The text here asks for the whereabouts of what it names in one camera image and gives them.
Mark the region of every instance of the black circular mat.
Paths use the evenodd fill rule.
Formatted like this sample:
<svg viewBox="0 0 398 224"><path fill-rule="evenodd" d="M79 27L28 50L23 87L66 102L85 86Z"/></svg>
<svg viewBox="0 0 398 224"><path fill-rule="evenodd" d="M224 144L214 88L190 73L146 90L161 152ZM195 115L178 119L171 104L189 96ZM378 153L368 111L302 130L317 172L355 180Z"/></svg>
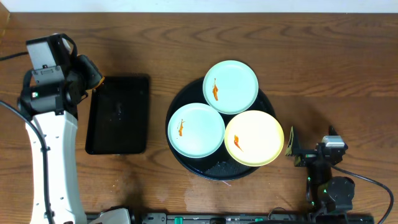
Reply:
<svg viewBox="0 0 398 224"><path fill-rule="evenodd" d="M169 141L167 127L169 126L170 118L179 108L190 103L208 104L203 96L203 79L204 78L201 78L188 84L177 94L170 105L166 116L166 137L170 149L181 165L201 177L211 180L234 180L247 176L258 169L258 167L245 166L234 160L226 150L224 143L222 143L222 145L211 155L199 159L193 159L178 153ZM271 103L261 90L259 90L255 102L247 110L264 111L276 118ZM227 126L229 121L236 116L236 114L227 115L222 113L220 113L220 115L224 119L225 126Z"/></svg>

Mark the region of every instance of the wood grain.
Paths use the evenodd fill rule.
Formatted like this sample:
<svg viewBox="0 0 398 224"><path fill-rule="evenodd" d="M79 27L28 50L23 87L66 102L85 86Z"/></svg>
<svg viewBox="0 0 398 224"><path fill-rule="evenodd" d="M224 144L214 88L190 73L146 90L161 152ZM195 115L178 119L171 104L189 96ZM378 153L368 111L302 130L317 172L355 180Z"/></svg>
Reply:
<svg viewBox="0 0 398 224"><path fill-rule="evenodd" d="M398 195L398 15L394 14L12 14L0 56L25 41L65 32L106 76L151 77L148 147L131 156L90 156L90 98L78 106L76 162L87 212L125 204L138 211L267 213L302 210L306 170L280 155L243 179L215 182L189 173L165 138L178 91L215 63L247 63L288 138L291 125L313 147L333 124L349 149L340 167L376 179ZM28 57L0 63L0 98L15 105ZM32 161L22 121L0 108L0 220L27 223ZM355 179L353 213L379 220L389 197ZM396 207L386 223L398 222Z"/></svg>

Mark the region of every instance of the round plate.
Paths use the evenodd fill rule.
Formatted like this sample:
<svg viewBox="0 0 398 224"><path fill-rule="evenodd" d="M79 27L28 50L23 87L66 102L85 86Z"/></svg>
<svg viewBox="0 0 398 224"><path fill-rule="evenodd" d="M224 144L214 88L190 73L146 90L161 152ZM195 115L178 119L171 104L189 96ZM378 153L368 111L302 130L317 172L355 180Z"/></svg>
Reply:
<svg viewBox="0 0 398 224"><path fill-rule="evenodd" d="M205 97L202 92L203 78L191 82L184 87L174 98L166 116L165 133L170 150L175 158L187 168L200 177L211 180L234 180L247 176L257 170L258 167L249 167L240 164L233 159L225 148L225 144L221 146L211 155L194 159L181 155L174 149L169 141L168 126L172 115L181 107L190 103L206 103ZM272 108L269 100L265 94L260 90L258 96L249 110L260 110L271 114L275 117L274 109ZM224 124L228 124L234 115L221 114Z"/></svg>
<svg viewBox="0 0 398 224"><path fill-rule="evenodd" d="M175 150L190 158L202 158L223 143L225 124L211 106L190 103L173 114L168 129L169 141Z"/></svg>
<svg viewBox="0 0 398 224"><path fill-rule="evenodd" d="M284 146L284 132L278 121L262 111L245 111L227 125L225 146L229 154L246 166L272 162Z"/></svg>
<svg viewBox="0 0 398 224"><path fill-rule="evenodd" d="M242 62L227 60L206 74L203 94L206 102L224 114L238 114L256 100L259 83L253 70Z"/></svg>

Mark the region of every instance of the light blue plate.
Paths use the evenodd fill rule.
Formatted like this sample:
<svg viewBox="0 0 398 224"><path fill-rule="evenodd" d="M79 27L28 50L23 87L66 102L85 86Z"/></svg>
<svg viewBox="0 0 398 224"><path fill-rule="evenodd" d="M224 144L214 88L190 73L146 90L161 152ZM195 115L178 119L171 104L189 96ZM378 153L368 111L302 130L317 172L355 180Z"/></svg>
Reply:
<svg viewBox="0 0 398 224"><path fill-rule="evenodd" d="M218 92L216 100L213 89ZM227 60L214 65L203 81L206 102L224 114L238 114L256 100L259 83L254 71L242 62Z"/></svg>
<svg viewBox="0 0 398 224"><path fill-rule="evenodd" d="M225 124L214 108L203 103L191 103L173 114L167 132L177 152L191 158L202 158L209 156L221 146Z"/></svg>

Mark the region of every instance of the yellow plate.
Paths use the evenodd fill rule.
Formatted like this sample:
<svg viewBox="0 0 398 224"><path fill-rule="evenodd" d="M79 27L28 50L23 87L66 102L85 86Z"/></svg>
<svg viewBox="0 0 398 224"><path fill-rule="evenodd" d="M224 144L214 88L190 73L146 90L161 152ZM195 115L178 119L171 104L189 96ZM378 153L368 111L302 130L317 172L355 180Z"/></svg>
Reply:
<svg viewBox="0 0 398 224"><path fill-rule="evenodd" d="M284 132L278 121L262 111L245 111L227 125L224 143L229 154L247 166L272 162L284 146Z"/></svg>

